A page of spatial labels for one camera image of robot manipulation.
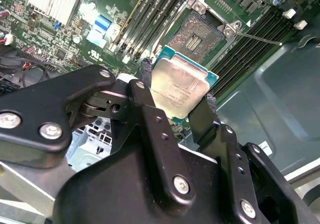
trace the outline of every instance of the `black cable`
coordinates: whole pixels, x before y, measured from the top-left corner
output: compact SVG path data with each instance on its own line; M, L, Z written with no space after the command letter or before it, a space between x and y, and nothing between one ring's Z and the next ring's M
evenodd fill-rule
M40 80L37 82L37 83L40 83L42 82L45 78L47 79L50 79L50 76L48 74L48 69L45 67L45 66L42 66L40 64L36 64L36 65L31 65L31 66L28 66L24 71L23 71L23 74L22 74L22 86L25 88L27 87L26 85L26 74L29 70L33 69L33 68L39 68L43 71L43 75L42 77L40 78Z

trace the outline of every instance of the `wire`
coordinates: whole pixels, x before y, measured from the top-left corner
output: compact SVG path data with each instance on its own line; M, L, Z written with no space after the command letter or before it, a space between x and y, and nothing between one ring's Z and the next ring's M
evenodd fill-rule
M27 87L26 85L26 74L29 70L33 69L33 68L39 68L43 71L43 75L40 78L40 80L37 83L40 83L42 81L44 81L45 79L50 79L49 73L48 73L48 66L54 66L59 68L60 70L64 71L65 73L68 73L68 71L62 67L59 66L55 63L51 63L51 62L40 62L37 60L31 60L28 58L23 58L23 57L6 57L6 56L0 56L0 60L11 60L11 61L19 61L20 64L19 65L3 65L0 63L0 69L4 69L6 74L17 74L20 72L23 72L22 74L22 86L25 88Z
M62 71L68 73L68 70L65 69L64 67L62 67L58 64L55 64L55 63L48 62L48 61L41 62L41 61L31 60L31 59L23 58L23 57L6 57L6 56L0 56L0 60L1 59L11 60L11 61L20 61L20 62L29 62L29 63L40 64L40 65L50 65L50 66L57 67L57 68L61 69ZM10 67L17 67L17 66L18 65L10 65L10 66L5 66L5 67L10 68Z

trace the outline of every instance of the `green circuit board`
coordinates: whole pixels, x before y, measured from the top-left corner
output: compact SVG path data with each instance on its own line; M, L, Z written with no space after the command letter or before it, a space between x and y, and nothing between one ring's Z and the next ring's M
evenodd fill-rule
M86 65L101 65L115 75L119 73L134 75L140 66L139 62L144 58L156 58L161 47L170 46L178 35L183 36L179 32L195 12L185 8L176 18L186 0L76 0L68 22L58 25L57 20L51 15L37 10L31 0L0 1L0 9L9 10L11 13L10 16L0 18L0 30L14 36L12 46L20 50L34 46L36 52L32 53L32 57L60 65L67 71L79 69L85 62ZM307 22L319 12L319 0L278 1L294 7L300 19ZM273 6L272 0L204 0L204 2L227 23L240 21L239 31L242 33L249 32ZM96 14L95 17L102 16L110 22L108 30L103 34L103 44L93 43L88 39L95 22L94 20L90 22L84 16L92 13ZM219 29L218 25L213 24L217 18L214 17L210 22L207 13L208 11L196 18L199 22L201 20L206 22L203 26L206 25L212 34L212 31ZM283 41L294 34L295 31L289 32ZM199 58L199 63L212 70L226 54L232 52L240 40L240 36L235 36L229 42L227 38L217 41L214 48L206 49L207 52ZM194 34L188 42L188 48L193 51L203 42L202 37ZM266 52L261 60L265 60L276 50L275 46ZM252 67L244 77L253 70ZM173 130L181 132L187 128L189 124L184 121L176 124Z

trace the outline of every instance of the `white connector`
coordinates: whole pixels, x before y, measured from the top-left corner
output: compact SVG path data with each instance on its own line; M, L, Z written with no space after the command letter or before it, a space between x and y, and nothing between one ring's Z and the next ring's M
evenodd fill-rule
M5 46L9 46L14 42L14 35L12 35L11 33L5 35L4 38L6 39L4 43Z
M308 22L306 22L305 20L299 21L298 23L294 24L295 29L298 30L303 30L306 25L308 25Z
M291 19L297 12L291 8L287 11L285 11L284 13L282 13L282 16L284 16L287 19Z

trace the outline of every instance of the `screw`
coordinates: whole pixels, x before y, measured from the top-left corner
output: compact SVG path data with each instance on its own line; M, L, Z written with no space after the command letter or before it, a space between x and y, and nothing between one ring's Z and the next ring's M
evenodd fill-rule
M101 71L100 71L100 75L103 76L103 77L105 77L105 78L109 78L109 77L110 77L109 72L106 71L106 70L101 70Z
M187 194L189 192L189 184L183 177L177 175L173 179L173 184L177 191L181 194Z
M62 129L55 123L44 124L40 127L40 135L45 139L56 140L62 136Z
M197 12L201 11L202 6L200 4L195 4L194 5L194 10L196 10Z
M21 118L11 112L4 112L0 114L0 128L12 129L19 126Z
M248 217L252 219L256 217L255 209L248 201L242 200L240 204L241 204L242 210Z
M256 152L256 153L260 153L260 150L258 147L256 147L255 145L252 146L253 150Z
M231 134L234 133L229 126L226 126L225 129L228 131L228 133L231 133Z
M142 89L145 89L145 85L141 82L141 81L138 81L135 83L138 87L142 88Z

